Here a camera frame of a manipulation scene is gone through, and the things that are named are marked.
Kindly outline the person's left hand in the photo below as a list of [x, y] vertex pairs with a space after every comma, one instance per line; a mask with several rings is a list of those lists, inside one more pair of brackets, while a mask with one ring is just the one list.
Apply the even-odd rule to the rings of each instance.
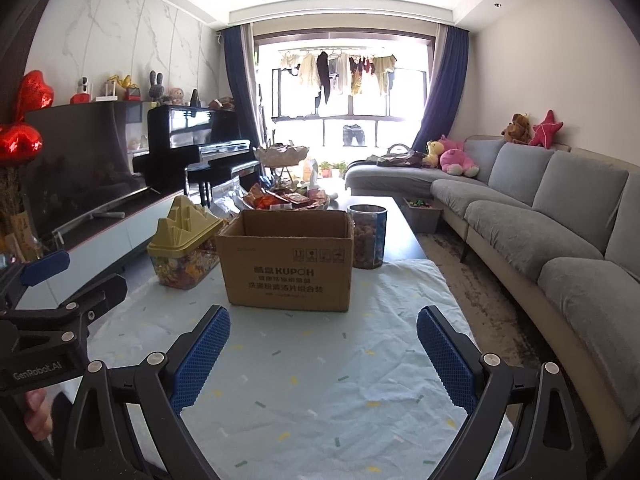
[[25, 425], [37, 442], [47, 440], [52, 434], [53, 422], [51, 408], [44, 389], [25, 393]]

